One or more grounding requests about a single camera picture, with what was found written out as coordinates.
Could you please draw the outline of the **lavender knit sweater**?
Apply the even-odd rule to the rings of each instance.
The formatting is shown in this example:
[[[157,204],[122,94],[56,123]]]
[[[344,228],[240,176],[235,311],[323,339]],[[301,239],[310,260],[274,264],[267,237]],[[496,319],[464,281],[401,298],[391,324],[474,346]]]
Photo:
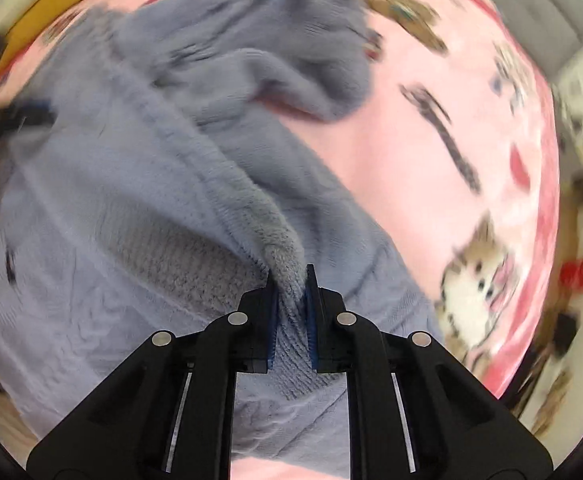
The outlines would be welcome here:
[[[156,330],[198,332],[268,278],[272,370],[240,380],[232,454],[347,477],[346,382],[309,360],[305,269],[380,330],[434,332],[390,236],[270,109],[371,90],[360,0],[86,11],[18,96],[55,122],[0,147],[0,384],[48,434]]]

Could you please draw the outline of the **red shopping bag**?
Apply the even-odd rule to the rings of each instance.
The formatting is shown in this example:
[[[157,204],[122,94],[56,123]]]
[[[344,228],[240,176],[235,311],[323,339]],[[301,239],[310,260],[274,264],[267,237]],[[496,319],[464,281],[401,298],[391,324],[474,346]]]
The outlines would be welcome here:
[[[558,283],[569,294],[583,294],[583,258],[564,262],[559,270]]]

